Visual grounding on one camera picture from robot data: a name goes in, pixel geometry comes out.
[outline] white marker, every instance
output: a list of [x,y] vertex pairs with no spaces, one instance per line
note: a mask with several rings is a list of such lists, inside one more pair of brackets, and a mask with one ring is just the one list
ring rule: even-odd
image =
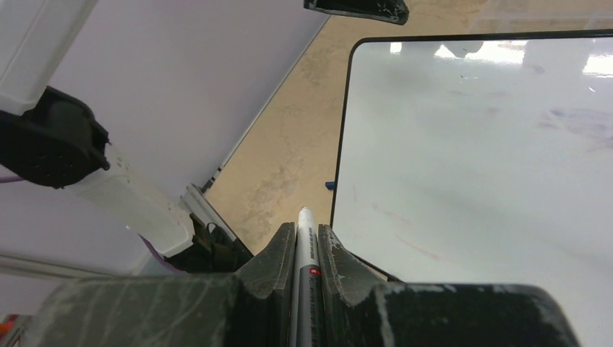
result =
[[317,253],[317,224],[303,207],[296,228],[296,258],[291,293],[290,347],[325,346],[322,273]]

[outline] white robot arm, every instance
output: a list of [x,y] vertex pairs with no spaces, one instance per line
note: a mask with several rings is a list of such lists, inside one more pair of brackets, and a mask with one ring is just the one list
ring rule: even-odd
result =
[[189,213],[134,172],[86,105],[47,87],[96,1],[0,0],[0,164],[110,210],[167,260],[193,255]]

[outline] floor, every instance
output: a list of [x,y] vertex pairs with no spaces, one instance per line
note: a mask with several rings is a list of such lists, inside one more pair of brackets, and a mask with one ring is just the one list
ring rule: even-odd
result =
[[[605,6],[599,0],[551,2],[548,6],[557,12],[589,13]],[[281,223],[296,220],[303,206],[311,208],[318,223],[329,222],[332,192],[324,183],[335,176],[348,57],[358,40],[464,34],[491,3],[527,13],[553,10],[538,0],[406,3],[411,14],[404,26],[331,17],[207,193],[207,200],[251,252],[262,250]],[[539,20],[515,30],[567,30],[584,24]],[[491,25],[473,28],[491,30]]]

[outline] white wall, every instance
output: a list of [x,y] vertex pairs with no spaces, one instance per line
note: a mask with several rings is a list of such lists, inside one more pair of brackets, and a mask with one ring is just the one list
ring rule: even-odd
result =
[[[215,171],[324,22],[301,7],[100,0],[51,85],[86,102],[132,164],[178,197]],[[146,253],[112,215],[61,190],[0,185],[0,220],[0,252],[115,273]]]

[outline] smudge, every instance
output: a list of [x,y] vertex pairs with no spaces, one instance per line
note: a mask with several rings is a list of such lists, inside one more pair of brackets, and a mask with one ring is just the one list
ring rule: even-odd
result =
[[536,126],[542,129],[563,129],[589,138],[594,148],[613,148],[613,114],[591,108],[552,108],[541,113]]
[[558,116],[558,117],[563,117],[564,116],[564,112],[562,112],[562,110],[560,110],[559,108],[552,108],[550,112],[554,116]]
[[391,217],[391,218],[395,218],[395,219],[401,220],[405,224],[408,224],[410,226],[413,225],[413,223],[411,222],[410,219],[405,218],[402,215],[399,215],[397,213],[394,213],[394,212],[391,212],[391,211],[387,211],[387,210],[383,210],[383,209],[379,208],[379,205],[377,205],[377,204],[372,204],[372,209],[375,210],[378,213],[382,213],[382,214],[386,215],[387,217]]
[[559,129],[555,124],[546,121],[540,121],[536,126],[542,129]]
[[463,92],[461,90],[448,90],[447,92],[454,96],[473,96],[472,94]]
[[495,98],[506,98],[507,96],[511,96],[511,93],[505,92],[504,90],[498,90],[497,92],[487,93],[487,95]]
[[428,251],[427,249],[423,249],[423,248],[421,248],[421,247],[419,247],[419,246],[417,246],[417,245],[415,245],[415,244],[412,244],[412,243],[411,243],[411,242],[409,242],[409,241],[406,241],[405,239],[403,239],[402,237],[400,237],[400,235],[398,235],[398,234],[396,234],[396,238],[397,238],[397,239],[398,239],[400,242],[402,242],[402,243],[404,243],[405,245],[409,246],[410,248],[415,249],[416,251],[418,251],[418,252],[422,253],[423,255],[425,255],[425,256],[427,256],[427,257],[432,258],[433,260],[437,260],[437,261],[438,261],[438,260],[441,260],[441,259],[442,259],[442,258],[441,258],[439,255],[434,254],[434,253],[432,253],[432,252]]
[[486,110],[486,113],[488,116],[496,116],[497,114],[500,113],[500,108],[498,107],[488,107]]
[[544,74],[545,68],[541,65],[528,65],[527,66],[534,74]]

